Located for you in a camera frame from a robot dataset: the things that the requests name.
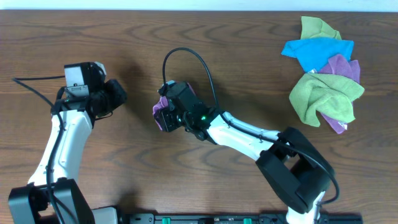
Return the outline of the green cloth at back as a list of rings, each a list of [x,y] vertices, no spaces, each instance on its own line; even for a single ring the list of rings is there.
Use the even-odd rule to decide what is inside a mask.
[[[317,17],[302,16],[302,33],[301,39],[312,39],[319,37],[327,37],[341,40],[338,30],[329,26],[325,21]]]

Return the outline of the purple cloth in pile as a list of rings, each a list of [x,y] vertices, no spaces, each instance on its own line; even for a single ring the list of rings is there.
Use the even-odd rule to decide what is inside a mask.
[[[360,83],[361,69],[357,60],[347,61],[343,55],[337,54],[329,58],[327,64],[318,73],[341,75]]]

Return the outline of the purple microfiber cloth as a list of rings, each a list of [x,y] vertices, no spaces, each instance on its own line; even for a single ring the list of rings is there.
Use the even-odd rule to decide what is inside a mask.
[[[189,129],[189,101],[196,96],[188,82],[173,80],[163,84],[158,90],[159,101],[152,108],[152,115],[161,131],[172,132],[184,126]]]

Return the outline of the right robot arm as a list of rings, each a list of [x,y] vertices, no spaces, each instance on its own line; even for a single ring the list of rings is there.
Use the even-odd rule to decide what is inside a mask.
[[[323,196],[336,183],[335,172],[299,130],[260,129],[216,108],[187,111],[155,106],[153,115],[162,131],[183,127],[201,141],[230,147],[253,159],[288,207],[287,223],[318,222]]]

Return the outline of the green cloth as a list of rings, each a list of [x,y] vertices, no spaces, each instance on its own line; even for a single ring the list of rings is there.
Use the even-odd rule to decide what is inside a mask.
[[[317,17],[302,16],[302,33],[301,39],[312,39],[319,37],[327,37],[341,40],[338,30],[329,26],[325,21]]]
[[[363,93],[364,87],[350,78],[306,73],[293,87],[289,100],[302,123],[319,127],[317,113],[344,123],[354,121],[353,101]]]

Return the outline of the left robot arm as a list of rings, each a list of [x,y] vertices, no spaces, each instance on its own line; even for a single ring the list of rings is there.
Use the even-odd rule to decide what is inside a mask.
[[[14,223],[122,223],[115,206],[92,209],[78,187],[86,141],[95,121],[108,118],[126,100],[117,80],[89,91],[88,85],[63,86],[50,105],[52,131],[34,174],[11,190]]]

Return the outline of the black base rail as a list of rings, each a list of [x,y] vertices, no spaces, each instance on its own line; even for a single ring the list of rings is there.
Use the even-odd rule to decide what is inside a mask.
[[[288,224],[282,213],[260,215],[154,215],[135,213],[119,219],[123,224]],[[363,224],[360,215],[321,214],[317,224]]]

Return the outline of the blue microfiber cloth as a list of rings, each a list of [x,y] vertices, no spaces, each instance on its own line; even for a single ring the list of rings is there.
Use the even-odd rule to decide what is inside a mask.
[[[354,42],[338,40],[329,37],[291,40],[285,43],[281,54],[296,58],[304,72],[320,71],[328,59],[341,54],[346,60],[351,60]]]

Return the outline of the green cloth in front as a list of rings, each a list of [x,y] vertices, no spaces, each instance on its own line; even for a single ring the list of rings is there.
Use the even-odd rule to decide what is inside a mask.
[[[363,93],[364,87],[350,78],[306,73],[293,87],[289,100],[302,123],[319,127],[317,113],[344,123],[354,121],[353,101]]]

